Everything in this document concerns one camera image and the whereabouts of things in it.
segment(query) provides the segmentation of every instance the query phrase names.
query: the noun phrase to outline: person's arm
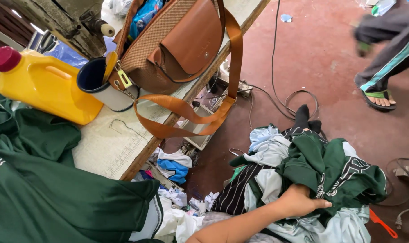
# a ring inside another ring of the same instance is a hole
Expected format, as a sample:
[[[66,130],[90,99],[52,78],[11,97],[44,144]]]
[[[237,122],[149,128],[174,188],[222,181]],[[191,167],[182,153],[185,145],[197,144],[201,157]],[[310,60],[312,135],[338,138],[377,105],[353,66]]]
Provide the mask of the person's arm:
[[[301,217],[317,208],[331,207],[324,199],[310,199],[310,189],[291,185],[276,201],[251,212],[226,219],[194,233],[186,243],[242,243],[269,224],[288,217]]]

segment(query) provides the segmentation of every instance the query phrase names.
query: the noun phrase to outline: black sock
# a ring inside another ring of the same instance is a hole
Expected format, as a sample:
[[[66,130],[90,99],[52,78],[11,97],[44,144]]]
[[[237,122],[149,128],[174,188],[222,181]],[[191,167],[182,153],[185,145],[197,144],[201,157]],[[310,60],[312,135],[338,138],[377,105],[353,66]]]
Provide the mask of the black sock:
[[[310,126],[310,129],[312,131],[315,131],[317,134],[320,134],[321,130],[321,120],[314,120],[314,121],[309,121],[308,125]]]
[[[301,105],[299,109],[296,111],[296,120],[294,122],[294,128],[310,128],[308,126],[308,119],[310,118],[310,109],[308,109],[307,105]]]

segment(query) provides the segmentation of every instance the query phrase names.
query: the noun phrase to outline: gray pants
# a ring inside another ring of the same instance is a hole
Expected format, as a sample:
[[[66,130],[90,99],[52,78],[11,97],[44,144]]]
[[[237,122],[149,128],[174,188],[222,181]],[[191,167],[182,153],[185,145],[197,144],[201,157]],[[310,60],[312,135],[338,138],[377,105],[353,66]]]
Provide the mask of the gray pants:
[[[383,16],[365,15],[354,31],[357,41],[373,44],[390,41],[354,82],[364,92],[384,91],[388,79],[409,68],[409,5]]]

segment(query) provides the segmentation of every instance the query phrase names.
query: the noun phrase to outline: toes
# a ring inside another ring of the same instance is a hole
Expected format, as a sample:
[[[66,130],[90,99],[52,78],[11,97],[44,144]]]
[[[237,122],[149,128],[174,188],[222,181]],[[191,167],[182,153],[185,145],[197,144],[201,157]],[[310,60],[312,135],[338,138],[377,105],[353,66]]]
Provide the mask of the toes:
[[[389,101],[387,99],[385,99],[385,98],[380,99],[380,102],[381,102],[382,106],[390,106],[391,105],[391,103],[389,103]]]
[[[369,97],[369,96],[367,96],[368,98],[369,98],[369,100],[372,102],[372,103],[375,103],[375,97]]]
[[[396,101],[393,99],[392,96],[389,96],[389,103],[392,105],[396,104]]]

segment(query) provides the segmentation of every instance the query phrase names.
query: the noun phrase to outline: orange comb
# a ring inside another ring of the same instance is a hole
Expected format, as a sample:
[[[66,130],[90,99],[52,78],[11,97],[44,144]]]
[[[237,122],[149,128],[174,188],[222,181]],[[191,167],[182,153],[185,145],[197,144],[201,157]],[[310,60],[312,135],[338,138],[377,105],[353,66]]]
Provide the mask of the orange comb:
[[[387,230],[387,232],[392,236],[392,238],[397,239],[398,235],[396,232],[391,229],[387,224],[385,224],[371,209],[369,209],[369,218],[374,222],[374,223],[379,223]]]

